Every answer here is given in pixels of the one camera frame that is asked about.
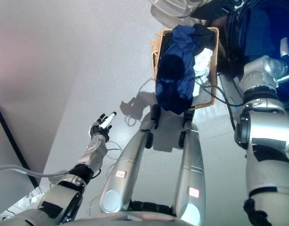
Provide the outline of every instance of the white cloth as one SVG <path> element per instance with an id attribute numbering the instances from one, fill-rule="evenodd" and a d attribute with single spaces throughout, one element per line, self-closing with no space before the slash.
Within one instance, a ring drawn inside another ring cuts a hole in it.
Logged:
<path id="1" fill-rule="evenodd" d="M 199 77 L 196 79 L 196 82 L 199 84 L 203 84 L 208 81 L 209 75 L 209 63 L 212 56 L 212 50 L 205 48 L 201 53 L 195 56 L 195 66 L 193 67 L 195 71 L 195 77 Z M 199 95 L 200 86 L 195 83 L 193 89 L 193 97 Z"/>

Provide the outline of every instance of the black frame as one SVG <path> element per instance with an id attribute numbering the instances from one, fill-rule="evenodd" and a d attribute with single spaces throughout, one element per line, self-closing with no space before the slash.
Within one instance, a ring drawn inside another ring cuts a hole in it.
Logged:
<path id="1" fill-rule="evenodd" d="M 5 122 L 5 120 L 4 120 L 4 118 L 3 118 L 2 114 L 1 114 L 1 111 L 0 111 L 0 124 L 2 125 L 3 130 L 4 130 L 5 134 L 7 135 L 9 142 L 11 143 L 11 145 L 12 145 L 12 147 L 13 147 L 13 149 L 14 149 L 14 151 L 15 151 L 18 159 L 19 159 L 19 161 L 21 162 L 21 165 L 24 168 L 30 170 L 30 168 L 28 167 L 23 155 L 21 154 L 21 151 L 20 151 L 16 141 L 14 140 L 13 135 L 11 134 L 11 131 L 8 128 L 7 123 Z M 31 180 L 31 183 L 34 186 L 34 188 L 39 186 L 39 184 L 38 184 L 38 182 L 37 182 L 35 177 L 32 177 L 32 176 L 28 176 L 28 177 Z"/>

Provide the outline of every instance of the blue cloth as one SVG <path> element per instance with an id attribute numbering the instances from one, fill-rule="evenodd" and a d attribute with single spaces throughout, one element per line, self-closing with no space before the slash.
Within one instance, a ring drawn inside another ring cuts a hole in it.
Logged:
<path id="1" fill-rule="evenodd" d="M 195 81 L 195 51 L 199 38 L 196 29 L 178 25 L 173 29 L 173 44 L 161 56 L 156 78 L 156 97 L 164 110 L 181 114 L 191 107 Z"/>

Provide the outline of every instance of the wicker basket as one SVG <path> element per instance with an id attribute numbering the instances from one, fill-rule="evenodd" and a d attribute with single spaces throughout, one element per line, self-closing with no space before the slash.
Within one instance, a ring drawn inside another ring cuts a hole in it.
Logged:
<path id="1" fill-rule="evenodd" d="M 219 30 L 216 27 L 209 27 L 208 29 L 210 29 L 216 35 L 216 38 L 215 38 L 216 47 L 213 50 L 213 55 L 211 57 L 210 65 L 209 65 L 209 67 L 210 67 L 209 82 L 212 85 L 216 86 L 217 85 L 217 55 L 218 55 L 218 45 L 219 45 Z M 158 65 L 158 61 L 160 59 L 161 43 L 163 41 L 164 36 L 168 33 L 171 33 L 171 32 L 172 32 L 171 29 L 163 30 L 161 32 L 161 38 L 152 40 L 152 42 L 151 42 L 153 80 L 154 81 L 156 81 L 156 77 L 157 77 L 157 70 L 158 70 L 157 65 Z M 211 93 L 215 96 L 216 95 L 216 89 L 212 88 Z M 215 103 L 215 100 L 216 99 L 212 96 L 211 101 L 209 101 L 208 103 L 202 103 L 202 104 L 198 104 L 196 106 L 192 106 L 190 108 L 190 110 L 212 106 Z"/>

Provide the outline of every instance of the dark blue object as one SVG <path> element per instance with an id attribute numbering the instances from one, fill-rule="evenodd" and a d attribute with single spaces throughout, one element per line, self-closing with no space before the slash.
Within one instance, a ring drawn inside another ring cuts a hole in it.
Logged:
<path id="1" fill-rule="evenodd" d="M 249 61 L 263 55 L 280 59 L 280 41 L 289 40 L 289 0 L 248 0 L 230 14 L 226 27 L 232 75 L 241 79 Z M 289 108 L 289 81 L 277 88 L 277 94 Z"/>
<path id="2" fill-rule="evenodd" d="M 195 29 L 178 25 L 173 29 L 173 44 L 161 56 L 156 78 L 156 97 L 164 110 L 181 114 L 191 107 L 195 81 L 195 51 L 199 39 Z"/>

